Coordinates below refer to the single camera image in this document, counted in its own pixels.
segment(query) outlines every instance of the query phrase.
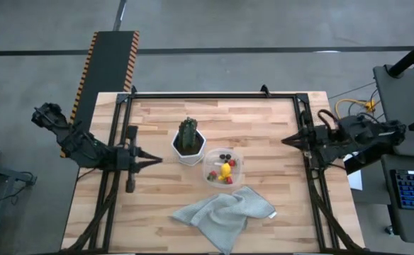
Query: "butcher block tabletop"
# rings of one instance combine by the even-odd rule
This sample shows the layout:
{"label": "butcher block tabletop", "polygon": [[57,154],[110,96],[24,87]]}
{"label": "butcher block tabletop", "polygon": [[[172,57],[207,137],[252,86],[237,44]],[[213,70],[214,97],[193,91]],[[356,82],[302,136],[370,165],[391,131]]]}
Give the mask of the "butcher block tabletop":
{"label": "butcher block tabletop", "polygon": [[[320,109],[330,108],[325,92],[301,93],[308,94],[313,115]],[[98,94],[91,122],[90,132],[105,143],[116,95]],[[124,108],[116,143],[121,134]],[[177,161],[171,141],[180,122],[188,116],[197,119],[198,130],[207,140],[205,153],[230,148],[243,156],[243,178],[239,186],[212,187],[203,180],[202,163],[185,166]],[[249,186],[266,198],[276,208],[277,215],[272,219],[250,218],[246,230],[237,238],[233,253],[319,251],[302,153],[281,143],[282,138],[297,133],[291,99],[190,99],[189,93],[186,99],[133,99],[129,125],[139,127],[137,146],[163,158],[163,162],[136,174],[134,193],[125,192],[127,173],[122,172],[110,252],[218,253],[195,227],[170,216],[186,205],[218,193],[232,193],[241,186]],[[79,175],[88,170],[80,169]],[[364,246],[345,171],[332,167],[326,171],[326,179],[334,216],[349,236]],[[73,244],[92,219],[100,180],[101,171],[97,170],[78,181],[62,248]],[[105,219],[99,240],[103,240]],[[325,218],[323,229],[331,247]]]}

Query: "gray towel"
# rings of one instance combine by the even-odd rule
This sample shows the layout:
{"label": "gray towel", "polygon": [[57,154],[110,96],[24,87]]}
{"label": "gray towel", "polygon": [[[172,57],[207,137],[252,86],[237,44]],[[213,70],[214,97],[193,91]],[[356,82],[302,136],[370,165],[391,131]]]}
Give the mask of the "gray towel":
{"label": "gray towel", "polygon": [[198,227],[210,242],[226,255],[232,251],[238,235],[247,226],[247,217],[265,218],[275,208],[249,187],[229,194],[218,194],[172,215],[189,226]]}

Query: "white hexagonal pot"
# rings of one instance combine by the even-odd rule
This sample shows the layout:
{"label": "white hexagonal pot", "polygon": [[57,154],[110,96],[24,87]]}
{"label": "white hexagonal pot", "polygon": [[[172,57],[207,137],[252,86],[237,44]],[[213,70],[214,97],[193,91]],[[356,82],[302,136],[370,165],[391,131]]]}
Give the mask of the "white hexagonal pot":
{"label": "white hexagonal pot", "polygon": [[172,146],[172,149],[174,149],[174,151],[177,153],[177,156],[179,157],[179,162],[182,164],[188,165],[188,166],[194,166],[195,164],[199,163],[202,160],[202,158],[204,158],[204,148],[206,147],[206,142],[207,142],[206,138],[201,134],[201,132],[197,130],[196,136],[201,138],[201,140],[203,141],[199,152],[194,155],[181,155],[174,145],[178,136],[179,136],[179,131],[176,132],[176,135],[174,136],[174,139],[172,140],[171,146]]}

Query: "gray floor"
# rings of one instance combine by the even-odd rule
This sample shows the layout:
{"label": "gray floor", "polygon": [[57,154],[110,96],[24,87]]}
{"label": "gray floor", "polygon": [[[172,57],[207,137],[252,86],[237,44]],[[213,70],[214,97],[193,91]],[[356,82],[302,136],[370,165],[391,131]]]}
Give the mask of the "gray floor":
{"label": "gray floor", "polygon": [[[0,1],[0,50],[88,48],[111,30],[119,0]],[[414,45],[414,0],[129,0],[121,30],[139,30],[140,48]],[[373,81],[372,67],[405,52],[139,56],[140,91],[327,91],[334,96]],[[68,113],[84,57],[0,57],[1,164],[38,182],[10,205],[0,254],[56,251],[77,172],[59,158],[48,131],[30,122],[33,106],[56,102]],[[368,99],[375,86],[335,97]],[[347,112],[347,104],[340,108]],[[383,233],[386,209],[356,204],[366,246],[414,254],[414,244]]]}

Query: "plastic container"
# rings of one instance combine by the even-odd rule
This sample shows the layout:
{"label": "plastic container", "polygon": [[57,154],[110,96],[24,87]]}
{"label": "plastic container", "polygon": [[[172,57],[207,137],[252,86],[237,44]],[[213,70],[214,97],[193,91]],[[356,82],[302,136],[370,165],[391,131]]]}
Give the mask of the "plastic container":
{"label": "plastic container", "polygon": [[[220,155],[230,154],[231,159],[235,160],[235,166],[230,167],[231,170],[231,179],[232,184],[227,184],[225,181],[218,180],[218,177],[221,175],[221,166],[225,163],[224,159],[220,158]],[[243,169],[243,157],[234,152],[231,149],[212,149],[209,151],[205,157],[202,164],[202,178],[208,184],[216,188],[232,188],[241,184],[242,182],[242,169]],[[213,181],[208,180],[208,175],[212,172],[216,172],[216,178]]]}

